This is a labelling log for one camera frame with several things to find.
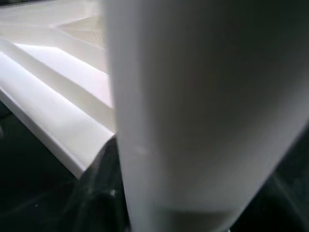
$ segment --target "white cylinder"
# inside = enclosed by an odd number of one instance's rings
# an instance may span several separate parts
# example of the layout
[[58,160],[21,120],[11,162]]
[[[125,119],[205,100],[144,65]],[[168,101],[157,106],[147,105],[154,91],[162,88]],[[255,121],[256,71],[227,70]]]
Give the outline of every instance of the white cylinder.
[[264,0],[106,7],[133,232],[226,231],[307,123],[307,8]]

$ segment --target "white pole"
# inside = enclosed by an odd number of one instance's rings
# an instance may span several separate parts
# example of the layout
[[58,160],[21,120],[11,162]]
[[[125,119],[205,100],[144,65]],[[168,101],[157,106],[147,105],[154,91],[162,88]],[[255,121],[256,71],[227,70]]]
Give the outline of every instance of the white pole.
[[226,231],[307,123],[306,7],[238,2],[107,2],[133,232]]

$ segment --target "white tube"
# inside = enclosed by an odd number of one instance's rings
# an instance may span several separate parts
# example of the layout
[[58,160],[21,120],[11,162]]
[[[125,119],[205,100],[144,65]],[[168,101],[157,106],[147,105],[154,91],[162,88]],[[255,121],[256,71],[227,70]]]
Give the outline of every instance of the white tube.
[[133,232],[223,232],[234,223],[307,123],[303,8],[108,1]]

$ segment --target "blurry white object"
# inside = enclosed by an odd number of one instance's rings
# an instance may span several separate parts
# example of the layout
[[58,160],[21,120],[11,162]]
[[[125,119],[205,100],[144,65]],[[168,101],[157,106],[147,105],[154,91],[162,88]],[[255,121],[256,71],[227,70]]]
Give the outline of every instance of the blurry white object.
[[98,1],[0,9],[0,100],[77,177],[115,133]]

